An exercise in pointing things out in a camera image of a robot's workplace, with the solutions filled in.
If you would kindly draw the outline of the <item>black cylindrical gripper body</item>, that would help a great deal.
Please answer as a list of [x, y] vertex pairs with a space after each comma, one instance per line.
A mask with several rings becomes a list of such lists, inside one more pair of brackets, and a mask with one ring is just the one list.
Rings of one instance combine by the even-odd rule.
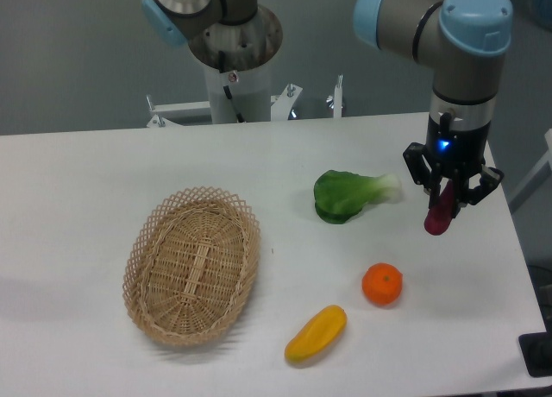
[[491, 123], [470, 130], [441, 131], [436, 117], [429, 115], [423, 156], [428, 168], [426, 186], [432, 186], [442, 177], [452, 179], [455, 170], [457, 179], [466, 186], [481, 171], [484, 163], [484, 151]]

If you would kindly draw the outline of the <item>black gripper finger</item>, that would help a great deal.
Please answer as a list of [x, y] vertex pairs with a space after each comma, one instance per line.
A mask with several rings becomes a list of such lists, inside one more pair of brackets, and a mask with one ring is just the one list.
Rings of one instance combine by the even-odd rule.
[[403, 158], [415, 184], [429, 195], [428, 207], [438, 203], [441, 193], [442, 163], [418, 142], [412, 142], [403, 152]]
[[504, 178], [504, 173], [495, 168], [481, 165], [479, 184], [474, 187], [469, 187], [469, 179], [461, 176], [461, 172], [454, 170], [453, 183], [453, 204], [452, 218], [456, 218], [461, 209], [467, 205], [477, 205], [482, 199], [486, 198], [494, 190]]

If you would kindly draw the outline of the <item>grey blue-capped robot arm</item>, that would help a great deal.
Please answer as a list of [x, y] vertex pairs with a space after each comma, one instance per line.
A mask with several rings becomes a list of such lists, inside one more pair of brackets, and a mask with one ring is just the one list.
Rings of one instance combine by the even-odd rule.
[[[283, 40], [258, 0], [142, 0], [158, 35], [186, 45], [204, 67], [214, 123], [274, 118], [269, 63]], [[433, 70], [425, 143], [404, 153], [431, 210], [455, 217], [493, 192], [503, 174], [484, 159], [505, 53], [510, 0], [357, 0], [356, 36]]]

